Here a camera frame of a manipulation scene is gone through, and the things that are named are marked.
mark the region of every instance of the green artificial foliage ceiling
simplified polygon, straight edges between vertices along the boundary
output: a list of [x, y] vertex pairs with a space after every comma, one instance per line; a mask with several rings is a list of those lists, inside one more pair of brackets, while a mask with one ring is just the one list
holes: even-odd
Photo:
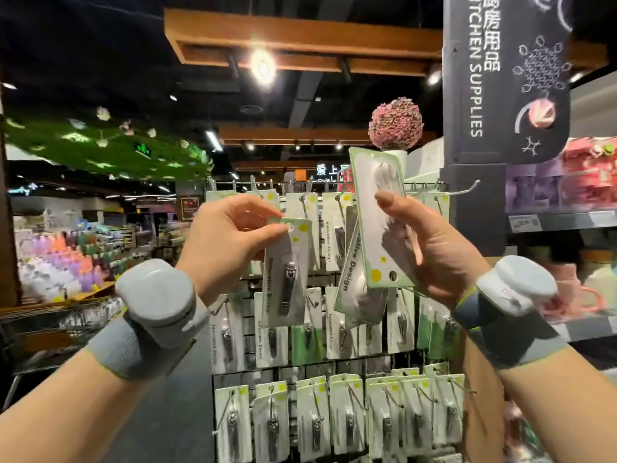
[[214, 167], [195, 143], [113, 117], [104, 121], [96, 116], [69, 120], [8, 115], [5, 138], [8, 144], [58, 164], [116, 178], [203, 180]]

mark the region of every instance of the forearm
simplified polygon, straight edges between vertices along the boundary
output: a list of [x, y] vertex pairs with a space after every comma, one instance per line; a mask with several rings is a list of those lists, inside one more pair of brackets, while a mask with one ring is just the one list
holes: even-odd
[[0, 415], [0, 460], [97, 462], [146, 387], [120, 379], [81, 350]]
[[498, 375], [555, 463], [615, 461], [617, 387], [574, 349]]

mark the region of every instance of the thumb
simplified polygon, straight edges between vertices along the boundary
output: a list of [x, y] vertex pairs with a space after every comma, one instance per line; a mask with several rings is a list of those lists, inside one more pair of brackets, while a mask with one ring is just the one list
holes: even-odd
[[251, 255], [264, 250], [268, 245], [279, 240], [288, 230], [286, 224], [267, 224], [259, 229], [246, 232]]
[[379, 190], [375, 194], [377, 204], [389, 216], [404, 222], [422, 238], [430, 238], [443, 230], [445, 220], [437, 218], [436, 214], [420, 201], [396, 195], [390, 191]]

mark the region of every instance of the hand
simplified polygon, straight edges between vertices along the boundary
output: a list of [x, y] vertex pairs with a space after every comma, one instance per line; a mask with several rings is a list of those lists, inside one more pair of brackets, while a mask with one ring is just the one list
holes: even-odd
[[476, 280], [490, 270], [490, 265], [448, 221], [418, 200], [385, 190], [379, 190], [375, 199], [386, 214], [413, 230], [420, 289], [454, 309]]
[[251, 260], [287, 233], [285, 224], [266, 225], [281, 211], [255, 195], [230, 196], [204, 203], [197, 211], [176, 268], [193, 281], [205, 305], [234, 286]]

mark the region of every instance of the black sign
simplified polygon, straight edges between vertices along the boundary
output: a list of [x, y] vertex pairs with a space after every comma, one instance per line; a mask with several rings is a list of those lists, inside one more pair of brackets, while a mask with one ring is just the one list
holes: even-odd
[[571, 0], [446, 0], [446, 164], [539, 163], [569, 133]]
[[152, 159], [152, 149], [150, 149], [143, 143], [135, 143], [135, 151], [141, 154], [143, 157]]
[[180, 198], [180, 218], [182, 221], [190, 221], [199, 209], [199, 198]]

